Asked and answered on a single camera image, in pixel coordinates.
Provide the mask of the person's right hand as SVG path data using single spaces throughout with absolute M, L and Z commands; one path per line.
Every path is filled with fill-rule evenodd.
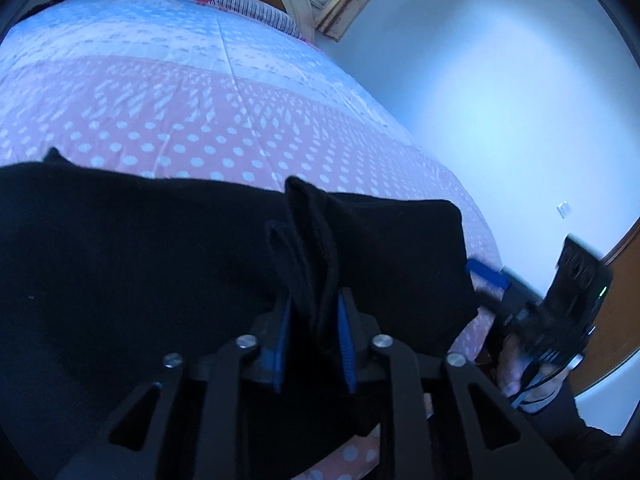
M 521 379 L 528 364 L 529 359 L 521 352 L 518 337 L 506 336 L 497 367 L 498 388 L 505 396 L 520 393 Z M 549 405 L 558 396 L 570 372 L 567 368 L 560 370 L 551 364 L 542 364 L 539 371 L 543 378 L 551 376 L 551 379 L 529 390 L 524 396 L 518 407 L 525 413 L 537 413 Z

